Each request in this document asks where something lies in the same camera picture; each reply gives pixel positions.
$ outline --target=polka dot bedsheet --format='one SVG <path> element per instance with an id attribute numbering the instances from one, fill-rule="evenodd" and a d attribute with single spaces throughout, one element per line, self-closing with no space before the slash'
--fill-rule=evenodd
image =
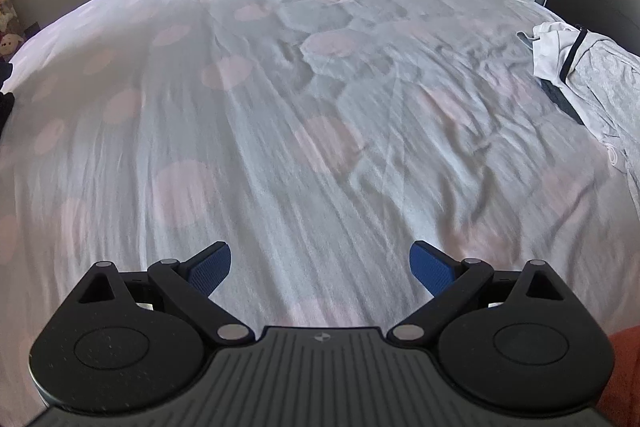
<path id="1" fill-rule="evenodd" d="M 424 239 L 552 263 L 607 331 L 640 321 L 624 174 L 557 110 L 528 0 L 92 0 L 30 39 L 0 141 L 0 424 L 42 404 L 34 338 L 92 263 L 231 247 L 214 300 L 388 328 Z"/>

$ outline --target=bed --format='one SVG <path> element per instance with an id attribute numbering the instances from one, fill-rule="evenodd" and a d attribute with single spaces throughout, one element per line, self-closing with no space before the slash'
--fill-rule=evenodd
<path id="1" fill-rule="evenodd" d="M 0 424 L 41 408 L 34 338 L 93 263 L 214 241 L 212 298 L 265 324 L 388 328 L 430 295 L 428 241 L 549 261 L 607 332 L 640 322 L 625 175 L 560 112 L 516 37 L 528 0 L 92 0 L 4 86 Z"/>

